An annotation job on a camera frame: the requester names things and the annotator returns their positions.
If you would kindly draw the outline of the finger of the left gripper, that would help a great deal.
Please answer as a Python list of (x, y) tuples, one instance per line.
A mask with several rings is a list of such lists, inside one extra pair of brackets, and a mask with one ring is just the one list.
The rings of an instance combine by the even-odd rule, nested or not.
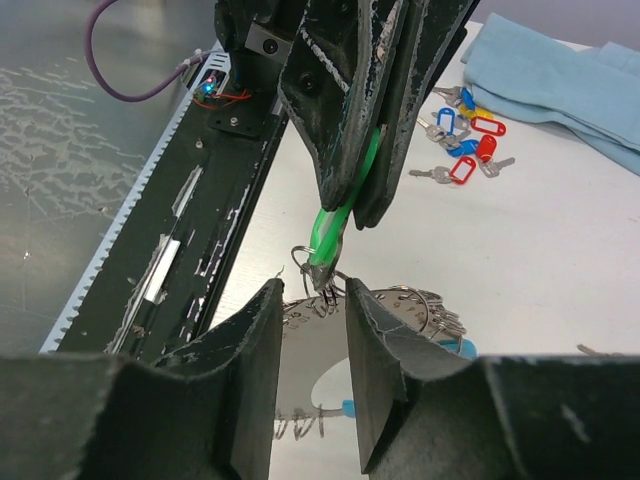
[(478, 0), (411, 1), (378, 123), (386, 127), (376, 158), (354, 206), (356, 228), (376, 227), (396, 194), (426, 97), (464, 40)]
[(278, 93), (326, 210), (355, 188), (404, 21), (402, 1), (310, 1), (303, 10)]

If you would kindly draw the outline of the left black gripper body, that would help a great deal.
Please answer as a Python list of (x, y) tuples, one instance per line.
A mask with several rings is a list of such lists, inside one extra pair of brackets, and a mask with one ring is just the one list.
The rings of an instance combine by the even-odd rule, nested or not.
[(216, 2), (215, 32), (229, 55), (234, 87), (276, 88), (305, 5), (303, 0)]

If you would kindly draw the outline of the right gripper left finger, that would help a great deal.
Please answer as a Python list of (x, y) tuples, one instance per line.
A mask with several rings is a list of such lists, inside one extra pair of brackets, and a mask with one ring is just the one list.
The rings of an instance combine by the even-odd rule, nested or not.
[(122, 355), (1, 360), (5, 479), (265, 479), (283, 282), (146, 365)]

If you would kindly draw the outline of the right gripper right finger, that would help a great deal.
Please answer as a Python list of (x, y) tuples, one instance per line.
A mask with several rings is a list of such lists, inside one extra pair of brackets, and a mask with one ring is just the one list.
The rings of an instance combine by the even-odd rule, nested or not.
[(635, 479), (636, 356), (481, 356), (411, 346), (387, 416), (355, 401), (372, 479)]

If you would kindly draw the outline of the large keyring with blue handle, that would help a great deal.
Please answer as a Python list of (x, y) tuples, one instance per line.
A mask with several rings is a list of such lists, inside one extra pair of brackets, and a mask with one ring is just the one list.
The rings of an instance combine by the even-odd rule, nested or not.
[[(329, 418), (353, 417), (357, 400), (387, 416), (411, 390), (401, 365), (411, 346), (467, 359), (477, 355), (458, 314), (427, 290), (407, 285), (370, 290), (358, 280), (340, 288), (329, 282), (318, 295), (285, 303), (274, 439), (287, 433), (301, 439), (313, 428), (323, 430)], [(316, 382), (345, 359), (355, 369), (354, 394), (340, 396), (337, 406), (315, 401)], [(366, 400), (377, 381), (382, 399)]]

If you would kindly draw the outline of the blue tagged key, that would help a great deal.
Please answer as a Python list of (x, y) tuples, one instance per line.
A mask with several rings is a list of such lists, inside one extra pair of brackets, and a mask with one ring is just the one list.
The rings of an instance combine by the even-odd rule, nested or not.
[(438, 143), (447, 150), (458, 148), (461, 142), (469, 135), (469, 130), (461, 130), (456, 132), (456, 127), (461, 124), (456, 112), (449, 108), (441, 108), (435, 112), (435, 122), (430, 123), (422, 117), (417, 118), (417, 124), (422, 127), (429, 140)]
[(476, 108), (472, 93), (463, 86), (454, 86), (450, 88), (435, 87), (433, 92), (442, 97), (450, 107), (465, 106), (470, 110)]

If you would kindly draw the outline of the light blue cloth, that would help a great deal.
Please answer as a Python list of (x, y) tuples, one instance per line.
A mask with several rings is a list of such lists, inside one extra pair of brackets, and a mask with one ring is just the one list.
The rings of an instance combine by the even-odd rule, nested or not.
[(474, 100), (525, 123), (557, 123), (639, 172), (639, 54), (608, 42), (575, 50), (492, 14), (461, 57)]

